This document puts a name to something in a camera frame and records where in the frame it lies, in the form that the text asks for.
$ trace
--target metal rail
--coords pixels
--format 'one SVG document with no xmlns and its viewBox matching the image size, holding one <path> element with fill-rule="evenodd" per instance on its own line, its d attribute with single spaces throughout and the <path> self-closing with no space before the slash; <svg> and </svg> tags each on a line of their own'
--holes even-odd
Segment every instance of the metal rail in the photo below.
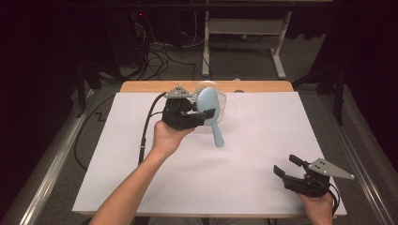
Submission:
<svg viewBox="0 0 398 225">
<path fill-rule="evenodd" d="M 370 8 L 365 4 L 336 4 L 332 2 L 308 3 L 193 3 L 193 4 L 64 4 L 61 6 L 67 10 L 188 10 L 188 11 L 264 11 L 264 10 L 358 10 Z"/>
<path fill-rule="evenodd" d="M 383 200 L 380 197 L 379 191 L 375 186 L 374 182 L 372 181 L 370 175 L 366 172 L 366 169 L 362 162 L 360 161 L 360 157 L 357 154 L 357 150 L 349 140 L 347 133 L 345 132 L 344 127 L 340 126 L 336 119 L 333 116 L 333 109 L 331 104 L 328 100 L 328 97 L 322 96 L 320 97 L 322 104 L 327 109 L 330 118 L 333 121 L 335 128 L 337 129 L 340 138 L 342 139 L 346 154 L 348 157 L 348 161 L 353 166 L 355 171 L 356 177 L 360 182 L 360 185 L 363 189 L 366 198 L 368 199 L 369 204 L 372 206 L 373 211 L 375 212 L 375 216 L 377 217 L 378 221 L 382 225 L 393 225 L 395 224 L 393 219 L 390 216 L 390 213 L 383 203 Z"/>
</svg>

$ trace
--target table leg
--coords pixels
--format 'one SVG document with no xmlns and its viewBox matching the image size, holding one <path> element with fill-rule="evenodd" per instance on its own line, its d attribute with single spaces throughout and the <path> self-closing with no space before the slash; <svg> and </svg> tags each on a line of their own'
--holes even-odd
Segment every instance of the table leg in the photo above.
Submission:
<svg viewBox="0 0 398 225">
<path fill-rule="evenodd" d="M 202 60 L 202 76 L 208 77 L 210 75 L 210 51 L 208 48 L 208 20 L 209 20 L 209 12 L 206 12 L 205 17 L 205 48 L 203 50 L 203 60 Z"/>
<path fill-rule="evenodd" d="M 279 57 L 279 52 L 281 51 L 284 36 L 286 35 L 287 26 L 290 23 L 291 15 L 292 15 L 291 11 L 286 12 L 286 14 L 284 15 L 283 25 L 281 27 L 281 31 L 279 33 L 279 38 L 278 38 L 278 45 L 275 49 L 274 48 L 270 49 L 271 55 L 272 55 L 272 60 L 274 62 L 276 71 L 278 73 L 278 77 L 281 80 L 286 79 L 286 74 L 284 74 L 283 66 L 281 63 L 281 58 Z"/>
</svg>

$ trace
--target gray carpet floor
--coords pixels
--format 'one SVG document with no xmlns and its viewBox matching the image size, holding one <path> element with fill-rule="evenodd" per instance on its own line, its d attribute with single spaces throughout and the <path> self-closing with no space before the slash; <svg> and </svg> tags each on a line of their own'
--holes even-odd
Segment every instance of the gray carpet floor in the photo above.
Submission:
<svg viewBox="0 0 398 225">
<path fill-rule="evenodd" d="M 287 39 L 281 50 L 281 60 L 287 80 L 292 82 L 309 72 L 323 38 Z M 213 37 L 210 54 L 210 69 L 212 79 L 217 80 L 278 80 L 276 70 L 273 67 L 269 48 L 276 43 L 274 37 L 264 37 L 260 41 L 242 42 L 230 40 L 228 46 L 221 37 Z M 176 49 L 167 47 L 170 58 L 180 62 L 169 61 L 168 68 L 151 80 L 206 80 L 201 76 L 202 48 Z M 153 69 L 161 60 L 154 58 L 151 61 Z M 149 69 L 145 75 L 147 78 L 154 74 Z M 129 67 L 122 67 L 122 72 L 129 73 Z M 319 96 L 315 92 L 316 83 L 304 84 L 297 88 L 304 108 L 314 129 L 316 138 L 325 155 L 325 158 L 333 164 L 348 171 L 355 171 L 350 155 L 346 149 L 347 142 L 342 139 L 339 127 L 336 127 L 334 118 L 329 111 L 332 98 Z M 100 105 L 106 98 L 111 97 L 120 89 L 120 83 L 104 82 L 103 87 L 96 94 L 96 99 L 91 110 Z M 101 105 L 88 120 L 82 129 L 79 141 L 76 145 L 76 155 L 83 165 L 88 166 L 91 156 L 96 148 L 98 139 L 104 126 L 104 119 L 112 106 L 112 99 Z M 398 221 L 394 212 L 398 212 L 398 194 L 395 189 L 398 185 L 398 174 L 390 165 L 389 160 L 383 154 L 375 137 L 367 127 L 366 121 L 356 107 L 355 100 L 351 97 L 349 89 L 344 90 L 343 108 L 344 131 L 349 137 L 349 145 L 357 149 L 360 162 L 366 169 L 369 178 L 390 212 L 391 218 L 387 223 L 381 223 L 377 209 L 369 201 L 366 186 L 356 179 L 347 181 L 335 179 L 344 201 L 348 215 L 338 217 L 334 224 L 393 224 Z M 31 178 L 26 183 L 15 203 L 11 206 L 2 224 L 19 224 L 23 214 L 32 200 L 46 170 L 48 170 L 56 150 L 61 143 L 62 135 L 68 133 L 68 124 L 60 130 L 54 144 L 49 148 L 33 171 Z M 46 202 L 36 224 L 82 224 L 87 217 L 71 212 L 79 187 L 84 178 L 84 170 L 77 163 L 73 149 L 70 151 L 62 172 L 59 174 L 50 198 Z M 278 224 L 309 224 L 307 219 L 280 219 Z"/>
</svg>

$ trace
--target wire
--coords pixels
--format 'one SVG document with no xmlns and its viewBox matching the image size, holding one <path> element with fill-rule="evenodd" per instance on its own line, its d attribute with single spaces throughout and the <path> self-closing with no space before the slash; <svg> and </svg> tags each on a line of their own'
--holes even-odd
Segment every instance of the wire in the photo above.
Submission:
<svg viewBox="0 0 398 225">
<path fill-rule="evenodd" d="M 336 199 L 336 196 L 331 192 L 331 190 L 328 191 L 328 193 L 330 193 L 331 197 L 333 197 L 333 200 L 334 200 L 334 205 L 333 205 L 333 208 L 331 211 L 331 214 L 334 215 L 334 213 L 336 212 L 337 208 L 340 205 L 340 194 L 339 194 L 339 191 L 337 190 L 337 188 L 333 184 L 330 184 L 330 185 L 334 188 L 334 190 L 337 193 L 337 197 L 338 197 L 338 199 Z"/>
<path fill-rule="evenodd" d="M 172 57 L 170 57 L 169 54 L 167 54 L 166 48 L 164 48 L 164 54 L 167 55 L 167 57 L 170 59 L 170 61 L 173 61 L 175 63 L 181 64 L 181 65 L 188 65 L 188 66 L 193 66 L 193 70 L 192 70 L 192 80 L 195 80 L 195 70 L 196 70 L 196 64 L 195 63 L 183 63 L 183 62 L 179 62 L 175 59 L 173 59 Z"/>
<path fill-rule="evenodd" d="M 96 110 L 97 110 L 99 107 L 101 107 L 103 104 L 105 104 L 105 102 L 107 102 L 108 100 L 110 100 L 110 99 L 112 99 L 112 98 L 114 98 L 114 97 L 115 97 L 115 95 L 112 95 L 112 96 L 106 98 L 105 100 L 103 100 L 103 101 L 93 110 L 93 112 L 91 112 L 91 114 L 89 114 L 89 115 L 86 117 L 86 119 L 84 120 L 84 122 L 83 122 L 83 124 L 82 124 L 82 127 L 81 127 L 80 130 L 79 130 L 79 133 L 78 133 L 77 136 L 76 136 L 76 141 L 75 141 L 75 144 L 74 144 L 74 146 L 73 146 L 73 155 L 74 155 L 74 158 L 76 159 L 76 162 L 77 162 L 77 163 L 79 164 L 79 166 L 82 167 L 82 169 L 84 169 L 85 171 L 87 171 L 87 167 L 85 167 L 85 165 L 83 165 L 83 163 L 82 163 L 82 162 L 79 160 L 79 158 L 77 157 L 77 145 L 78 145 L 78 143 L 79 143 L 80 136 L 81 136 L 81 134 L 82 134 L 82 131 L 84 130 L 84 127 L 85 127 L 87 121 L 88 121 L 88 120 L 91 118 L 91 116 L 96 112 Z"/>
<path fill-rule="evenodd" d="M 146 117 L 146 121 L 145 121 L 145 126 L 144 126 L 144 131 L 143 131 L 143 138 L 141 139 L 141 145 L 140 145 L 140 156 L 138 158 L 138 165 L 141 164 L 141 162 L 143 162 L 144 160 L 144 153 L 145 153 L 145 143 L 146 143 L 146 130 L 148 128 L 148 124 L 149 124 L 149 119 L 152 116 L 152 111 L 153 108 L 155 108 L 156 103 L 158 102 L 159 99 L 161 99 L 164 95 L 166 95 L 165 92 L 161 93 L 160 95 L 158 95 L 155 100 L 152 103 L 152 106 L 150 107 L 148 116 Z"/>
</svg>

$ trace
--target white board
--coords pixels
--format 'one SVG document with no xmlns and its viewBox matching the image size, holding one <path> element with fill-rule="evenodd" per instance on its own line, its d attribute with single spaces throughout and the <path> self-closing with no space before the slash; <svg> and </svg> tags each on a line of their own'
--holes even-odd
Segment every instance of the white board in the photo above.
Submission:
<svg viewBox="0 0 398 225">
<path fill-rule="evenodd" d="M 72 211 L 95 213 L 137 167 L 145 119 L 158 93 L 116 95 Z M 226 93 L 219 123 L 225 146 L 217 148 L 210 127 L 198 127 L 162 165 L 137 215 L 295 217 L 304 215 L 296 194 L 273 173 L 277 165 L 301 178 L 293 154 L 323 158 L 298 93 Z M 154 112 L 160 112 L 162 98 Z M 150 120 L 145 155 L 152 146 Z M 346 215 L 343 203 L 336 212 Z"/>
</svg>

